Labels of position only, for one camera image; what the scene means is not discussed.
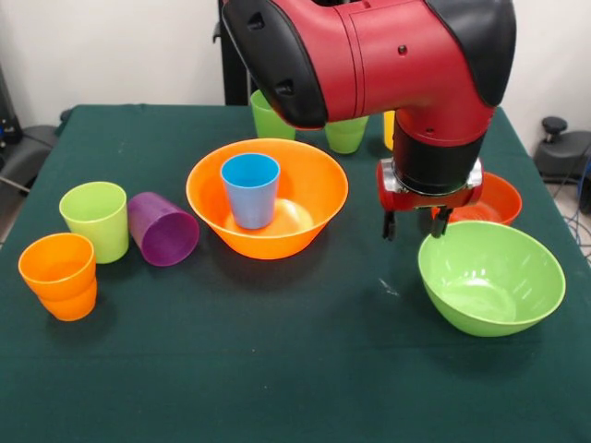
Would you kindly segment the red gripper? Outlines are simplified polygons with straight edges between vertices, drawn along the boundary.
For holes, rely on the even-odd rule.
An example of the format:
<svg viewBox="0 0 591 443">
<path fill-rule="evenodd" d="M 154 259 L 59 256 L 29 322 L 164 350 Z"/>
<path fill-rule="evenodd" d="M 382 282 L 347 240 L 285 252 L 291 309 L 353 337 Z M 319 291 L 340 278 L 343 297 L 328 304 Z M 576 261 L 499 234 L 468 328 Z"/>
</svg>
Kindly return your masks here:
<svg viewBox="0 0 591 443">
<path fill-rule="evenodd" d="M 476 160 L 466 183 L 450 194 L 428 195 L 417 193 L 404 185 L 395 175 L 394 159 L 382 159 L 377 167 L 378 196 L 383 207 L 382 238 L 392 241 L 396 236 L 395 211 L 434 208 L 431 235 L 445 235 L 453 209 L 475 204 L 483 191 L 484 171 L 480 159 Z"/>
</svg>

